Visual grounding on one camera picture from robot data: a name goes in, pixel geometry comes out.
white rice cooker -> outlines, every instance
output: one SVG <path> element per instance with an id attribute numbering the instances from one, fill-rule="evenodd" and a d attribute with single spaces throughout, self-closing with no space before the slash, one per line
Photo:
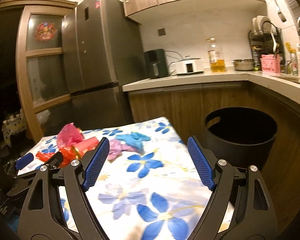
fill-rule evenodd
<path id="1" fill-rule="evenodd" d="M 173 65 L 178 76 L 203 73 L 203 59 L 200 58 L 190 58 L 187 56 L 183 60 L 174 62 Z"/>

red packaging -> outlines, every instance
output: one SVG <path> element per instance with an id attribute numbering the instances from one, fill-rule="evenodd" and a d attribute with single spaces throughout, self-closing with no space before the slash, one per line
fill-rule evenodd
<path id="1" fill-rule="evenodd" d="M 76 143 L 72 146 L 77 159 L 80 159 L 87 151 L 94 150 L 99 143 L 96 137 L 91 137 L 80 143 Z"/>
<path id="2" fill-rule="evenodd" d="M 81 159 L 82 156 L 87 152 L 94 150 L 99 143 L 99 140 L 96 137 L 92 137 L 90 139 L 84 140 L 80 143 L 77 143 L 73 146 L 67 147 L 61 147 L 59 149 L 59 152 L 63 155 L 63 162 L 60 164 L 59 168 L 66 167 L 72 160 L 74 159 Z M 36 157 L 42 161 L 46 162 L 48 159 L 50 159 L 54 153 L 41 153 L 38 152 L 36 154 Z"/>

decorative sticker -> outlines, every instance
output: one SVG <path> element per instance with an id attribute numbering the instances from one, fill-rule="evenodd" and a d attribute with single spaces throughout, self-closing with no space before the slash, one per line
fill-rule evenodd
<path id="1" fill-rule="evenodd" d="M 38 41 L 50 41 L 56 32 L 54 23 L 42 22 L 38 25 L 35 32 L 36 39 Z"/>

stainless steel pot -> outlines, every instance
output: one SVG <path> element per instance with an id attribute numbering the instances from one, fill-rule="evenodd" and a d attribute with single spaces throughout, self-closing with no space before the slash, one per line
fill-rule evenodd
<path id="1" fill-rule="evenodd" d="M 234 69 L 238 71 L 252 71 L 254 69 L 253 59 L 236 59 L 232 63 Z"/>

sink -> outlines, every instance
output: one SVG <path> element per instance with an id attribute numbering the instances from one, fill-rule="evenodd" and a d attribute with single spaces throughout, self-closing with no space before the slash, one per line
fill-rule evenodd
<path id="1" fill-rule="evenodd" d="M 291 81 L 293 83 L 299 84 L 300 85 L 300 78 L 299 77 L 291 77 L 291 76 L 275 76 L 277 78 L 281 78 L 287 81 Z"/>

